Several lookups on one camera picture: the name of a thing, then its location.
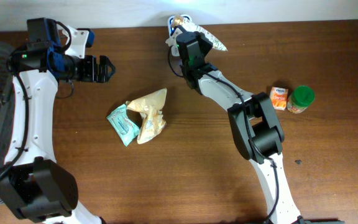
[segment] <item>table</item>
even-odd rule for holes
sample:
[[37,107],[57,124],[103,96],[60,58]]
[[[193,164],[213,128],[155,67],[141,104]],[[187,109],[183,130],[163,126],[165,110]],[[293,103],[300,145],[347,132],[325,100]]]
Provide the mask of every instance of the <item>table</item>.
[[[305,218],[358,223],[358,21],[205,28],[229,49],[211,51],[208,60],[239,87],[253,93],[271,86],[315,90],[316,101],[304,113],[277,111],[288,184]],[[237,152],[226,112],[170,71],[167,28],[94,31],[87,53],[109,56],[116,74],[105,84],[75,83],[73,97],[56,100],[53,111],[57,161],[75,176],[87,209],[108,223],[230,223],[266,216],[259,181]],[[0,32],[0,41],[14,46],[25,37]],[[178,63],[173,58],[175,69]],[[59,94],[70,91],[61,86]],[[168,89],[167,127],[148,143],[125,147],[106,116],[161,88]],[[0,206],[0,223],[30,222]]]

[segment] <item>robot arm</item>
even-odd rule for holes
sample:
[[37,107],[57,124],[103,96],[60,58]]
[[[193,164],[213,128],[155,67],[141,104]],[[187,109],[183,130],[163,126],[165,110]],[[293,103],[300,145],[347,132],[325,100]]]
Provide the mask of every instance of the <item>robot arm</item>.
[[[254,95],[240,89],[216,67],[206,63],[204,57],[212,43],[202,33],[185,32],[179,27],[176,34],[174,39],[183,63],[183,77],[191,89],[211,98],[227,111],[236,147],[258,175],[267,212],[271,212],[270,221],[274,224],[297,222],[300,212],[291,197],[283,170],[281,142],[284,135],[269,97],[265,93]],[[249,120],[253,117],[262,117],[262,122],[249,128]]]
[[[64,28],[63,34],[68,37],[63,47],[57,25]],[[89,29],[66,27],[46,18],[28,20],[27,27],[29,42],[13,51],[7,61],[7,67],[15,73],[11,79],[14,97],[10,97],[15,107],[4,163],[13,165],[0,180],[0,198],[18,219],[102,224],[102,218],[92,215],[78,201],[75,178],[56,164],[52,145],[53,102],[60,80],[108,82],[115,67],[107,56],[100,56],[97,64],[95,56],[85,55],[85,48],[91,47],[94,40]]]

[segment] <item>orange and white package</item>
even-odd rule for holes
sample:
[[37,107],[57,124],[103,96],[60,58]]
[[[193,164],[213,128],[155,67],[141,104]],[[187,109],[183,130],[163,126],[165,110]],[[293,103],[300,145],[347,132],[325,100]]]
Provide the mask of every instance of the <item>orange and white package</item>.
[[272,87],[270,91],[270,100],[276,110],[285,110],[287,107],[288,90],[284,88]]

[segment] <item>jar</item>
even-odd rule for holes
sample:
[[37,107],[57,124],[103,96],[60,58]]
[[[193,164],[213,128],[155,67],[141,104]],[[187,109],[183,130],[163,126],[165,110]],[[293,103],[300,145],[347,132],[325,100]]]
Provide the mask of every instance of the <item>jar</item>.
[[308,86],[299,86],[288,97],[287,110],[301,113],[314,101],[314,91]]

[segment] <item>green lid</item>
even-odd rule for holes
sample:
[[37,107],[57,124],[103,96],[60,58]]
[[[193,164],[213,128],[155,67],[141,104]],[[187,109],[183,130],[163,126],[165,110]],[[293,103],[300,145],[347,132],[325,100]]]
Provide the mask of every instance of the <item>green lid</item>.
[[299,86],[292,94],[294,104],[308,107],[314,101],[314,91],[308,86]]

